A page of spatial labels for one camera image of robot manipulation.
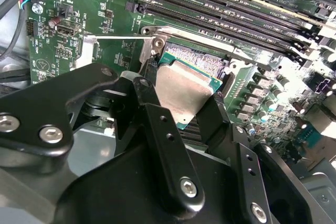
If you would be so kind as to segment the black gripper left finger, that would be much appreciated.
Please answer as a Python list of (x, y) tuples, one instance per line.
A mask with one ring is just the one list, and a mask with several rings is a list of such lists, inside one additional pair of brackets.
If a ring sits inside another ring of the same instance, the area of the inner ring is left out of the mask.
[(1, 148), (22, 166), (51, 172), (65, 162), (73, 132), (86, 123), (82, 106), (89, 95), (121, 88), (109, 113), (124, 150), (81, 178), (68, 199), (97, 194), (134, 199), (145, 187), (166, 210), (201, 210), (205, 194), (170, 111), (161, 107), (153, 84), (143, 77), (118, 77), (92, 63), (1, 98)]

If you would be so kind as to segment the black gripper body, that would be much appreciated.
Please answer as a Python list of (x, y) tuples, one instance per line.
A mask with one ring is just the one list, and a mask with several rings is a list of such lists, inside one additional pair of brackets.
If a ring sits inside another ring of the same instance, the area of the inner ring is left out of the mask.
[(202, 140), (220, 141), (225, 165), (187, 150), (153, 85), (127, 84), (115, 111), (119, 155), (77, 178), (63, 193), (55, 223), (250, 223), (244, 186), (246, 136), (214, 94), (197, 113)]

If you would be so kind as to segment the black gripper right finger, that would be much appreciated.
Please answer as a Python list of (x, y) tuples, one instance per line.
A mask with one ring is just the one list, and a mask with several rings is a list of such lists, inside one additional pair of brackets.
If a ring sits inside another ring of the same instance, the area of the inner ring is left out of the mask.
[(207, 100), (196, 118), (208, 153), (226, 160), (234, 172), (230, 192), (238, 223), (313, 222), (301, 189), (265, 145), (251, 146), (245, 130), (229, 120), (220, 92)]

